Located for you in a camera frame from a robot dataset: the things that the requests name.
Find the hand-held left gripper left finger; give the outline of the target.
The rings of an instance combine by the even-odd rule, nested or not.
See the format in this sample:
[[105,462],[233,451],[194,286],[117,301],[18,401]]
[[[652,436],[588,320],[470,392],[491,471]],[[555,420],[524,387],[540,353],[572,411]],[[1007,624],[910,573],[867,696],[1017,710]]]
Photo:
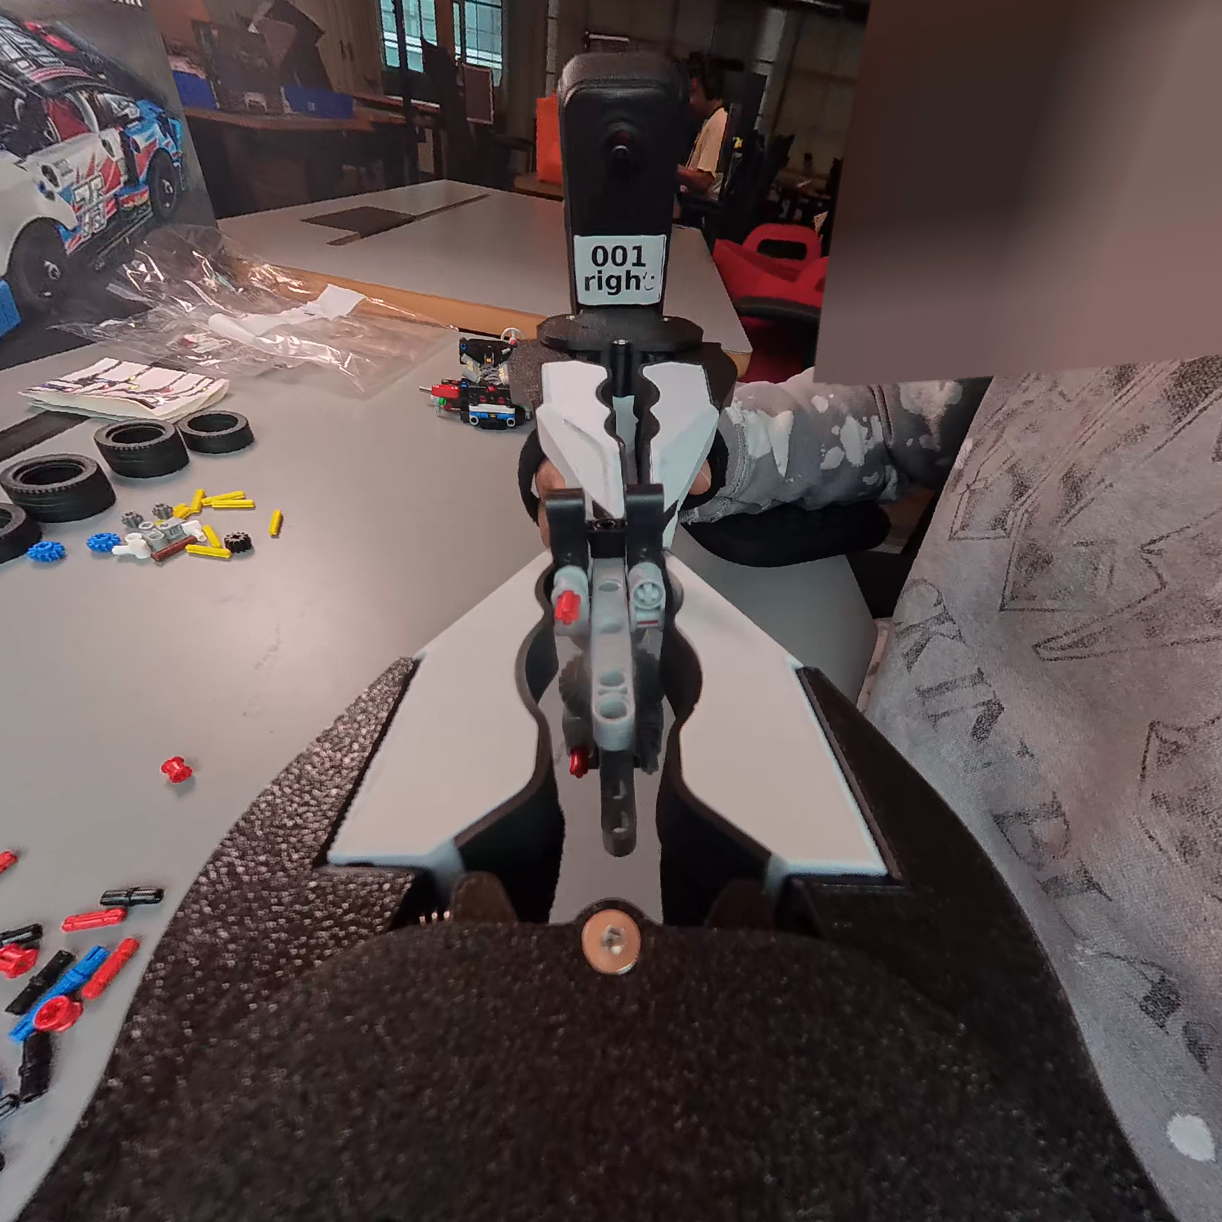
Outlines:
[[329,865],[408,865],[448,888],[462,838],[526,790],[540,721],[521,685],[543,616],[530,563],[435,635],[415,669],[328,849]]

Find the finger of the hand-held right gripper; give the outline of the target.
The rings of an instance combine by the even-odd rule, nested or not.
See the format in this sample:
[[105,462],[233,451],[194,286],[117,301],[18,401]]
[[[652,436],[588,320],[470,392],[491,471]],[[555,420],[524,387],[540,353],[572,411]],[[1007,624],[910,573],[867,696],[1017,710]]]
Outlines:
[[592,362],[543,363],[537,432],[565,487],[585,494],[588,515],[624,515],[624,448],[616,411],[600,395],[606,382],[607,371]]
[[645,363],[636,375],[635,417],[632,483],[662,487],[662,550],[667,552],[675,538],[680,507],[709,458],[719,423],[703,365],[687,360]]

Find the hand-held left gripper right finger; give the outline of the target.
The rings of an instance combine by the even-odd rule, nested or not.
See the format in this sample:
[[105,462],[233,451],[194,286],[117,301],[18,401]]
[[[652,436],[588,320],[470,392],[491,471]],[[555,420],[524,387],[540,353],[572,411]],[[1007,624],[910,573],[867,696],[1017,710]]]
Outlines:
[[888,867],[835,759],[800,662],[680,558],[677,631],[699,695],[678,728],[680,778],[763,864],[789,875],[883,878]]

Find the grey toy brick assembly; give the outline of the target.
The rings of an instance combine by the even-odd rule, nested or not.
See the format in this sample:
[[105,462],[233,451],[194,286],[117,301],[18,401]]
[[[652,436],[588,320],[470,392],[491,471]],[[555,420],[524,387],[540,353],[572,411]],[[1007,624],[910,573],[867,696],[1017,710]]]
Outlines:
[[562,726],[575,776],[601,784],[606,851],[638,843],[636,774],[659,768],[664,728],[662,653],[683,605],[664,545],[664,487],[633,484],[620,516],[588,515],[587,496],[544,497],[556,637],[572,643],[560,670]]

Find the person's right forearm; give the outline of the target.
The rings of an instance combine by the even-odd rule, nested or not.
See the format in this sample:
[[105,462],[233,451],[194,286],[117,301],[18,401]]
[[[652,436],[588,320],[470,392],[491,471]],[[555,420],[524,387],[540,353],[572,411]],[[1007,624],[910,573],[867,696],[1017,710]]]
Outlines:
[[886,506],[940,491],[991,376],[837,385],[808,369],[736,385],[680,523],[710,552],[776,568],[864,551]]

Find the grey desk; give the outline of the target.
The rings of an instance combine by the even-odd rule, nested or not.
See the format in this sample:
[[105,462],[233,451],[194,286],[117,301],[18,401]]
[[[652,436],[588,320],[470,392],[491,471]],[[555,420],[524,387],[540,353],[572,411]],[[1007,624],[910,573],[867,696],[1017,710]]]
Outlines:
[[[411,874],[320,865],[406,659],[534,560],[521,442],[421,395],[453,352],[358,400],[265,373],[226,404],[255,443],[54,523],[66,558],[3,564],[3,928],[40,961],[141,941],[57,1038],[50,1091],[3,1120],[3,1219],[101,1219],[124,1142],[233,1021],[408,913]],[[99,531],[198,487],[253,551],[93,554]],[[271,513],[284,512],[278,538]],[[194,766],[172,785],[171,756]]]

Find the partly built toy car chassis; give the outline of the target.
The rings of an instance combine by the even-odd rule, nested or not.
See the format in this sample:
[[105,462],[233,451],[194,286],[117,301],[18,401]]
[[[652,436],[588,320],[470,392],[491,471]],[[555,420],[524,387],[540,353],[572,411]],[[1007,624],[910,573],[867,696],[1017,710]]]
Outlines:
[[441,417],[460,419],[486,432],[514,430],[533,420],[530,405],[514,397],[510,382],[511,357],[524,334],[508,327],[499,336],[463,334],[459,340],[462,373],[444,378],[427,392]]

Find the grey table with wooden edge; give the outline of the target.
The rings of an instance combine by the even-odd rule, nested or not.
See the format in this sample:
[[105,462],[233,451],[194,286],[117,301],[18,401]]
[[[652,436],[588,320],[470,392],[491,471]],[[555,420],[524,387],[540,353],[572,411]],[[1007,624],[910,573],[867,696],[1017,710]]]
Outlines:
[[[315,218],[354,209],[416,215],[341,243]],[[469,331],[537,324],[571,309],[563,205],[434,180],[383,192],[224,218],[220,229],[259,261],[288,267],[319,292],[345,285]]]

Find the red chair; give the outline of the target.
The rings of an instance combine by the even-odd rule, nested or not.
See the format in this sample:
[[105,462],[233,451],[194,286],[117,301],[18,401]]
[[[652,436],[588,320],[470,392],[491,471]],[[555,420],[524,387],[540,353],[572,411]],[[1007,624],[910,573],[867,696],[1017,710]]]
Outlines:
[[713,260],[752,343],[744,382],[783,382],[815,365],[828,256],[805,224],[768,222],[718,238]]

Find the paned window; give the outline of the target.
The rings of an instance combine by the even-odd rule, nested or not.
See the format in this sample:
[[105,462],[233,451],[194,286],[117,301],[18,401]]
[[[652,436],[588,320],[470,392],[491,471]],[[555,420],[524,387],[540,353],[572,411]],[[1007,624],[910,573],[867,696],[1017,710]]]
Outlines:
[[499,83],[502,74],[501,1],[380,1],[379,19],[384,62],[400,67],[400,49],[411,71],[424,68],[425,40],[441,45],[438,16],[450,13],[456,55],[475,67],[485,67]]

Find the blue storage bin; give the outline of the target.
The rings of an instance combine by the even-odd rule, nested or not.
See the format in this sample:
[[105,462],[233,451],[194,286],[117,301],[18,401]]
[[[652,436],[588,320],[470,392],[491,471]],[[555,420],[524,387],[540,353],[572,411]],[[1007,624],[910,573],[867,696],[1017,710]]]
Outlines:
[[230,115],[283,116],[287,113],[319,119],[352,119],[355,99],[350,94],[306,85],[240,87],[214,81],[198,71],[173,69],[173,81],[185,109]]

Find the clear plastic bag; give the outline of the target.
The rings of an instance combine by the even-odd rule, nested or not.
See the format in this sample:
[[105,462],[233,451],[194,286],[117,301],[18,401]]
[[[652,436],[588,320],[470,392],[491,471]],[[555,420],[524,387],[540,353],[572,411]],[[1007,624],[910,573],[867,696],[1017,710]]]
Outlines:
[[249,254],[219,228],[159,228],[102,275],[56,328],[141,357],[235,382],[291,372],[350,395],[382,392],[459,330],[377,295]]

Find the pile of yellow grey bricks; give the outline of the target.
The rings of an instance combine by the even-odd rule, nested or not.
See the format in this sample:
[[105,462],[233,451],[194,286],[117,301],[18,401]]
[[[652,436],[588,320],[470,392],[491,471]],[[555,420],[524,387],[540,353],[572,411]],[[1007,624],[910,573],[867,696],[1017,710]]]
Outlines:
[[198,487],[191,499],[176,504],[157,503],[150,515],[128,512],[123,515],[127,532],[121,535],[124,544],[114,548],[111,555],[136,560],[166,561],[176,555],[197,555],[214,560],[230,560],[220,535],[213,523],[203,519],[207,510],[246,512],[256,509],[253,497],[243,490],[208,493]]

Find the white printed sticker sheets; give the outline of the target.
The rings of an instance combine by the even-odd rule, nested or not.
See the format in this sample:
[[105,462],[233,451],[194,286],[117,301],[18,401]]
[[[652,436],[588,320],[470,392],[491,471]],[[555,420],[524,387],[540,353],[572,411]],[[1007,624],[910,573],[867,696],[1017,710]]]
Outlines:
[[104,357],[83,371],[22,389],[21,395],[38,408],[178,423],[220,403],[230,385],[223,376]]

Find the toy car set box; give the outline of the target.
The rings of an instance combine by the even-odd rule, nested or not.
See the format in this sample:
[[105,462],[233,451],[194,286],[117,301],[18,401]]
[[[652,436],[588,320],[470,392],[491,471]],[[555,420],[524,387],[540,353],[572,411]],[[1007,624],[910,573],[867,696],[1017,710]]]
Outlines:
[[166,225],[216,225],[146,3],[2,3],[2,368],[82,344],[112,269]]

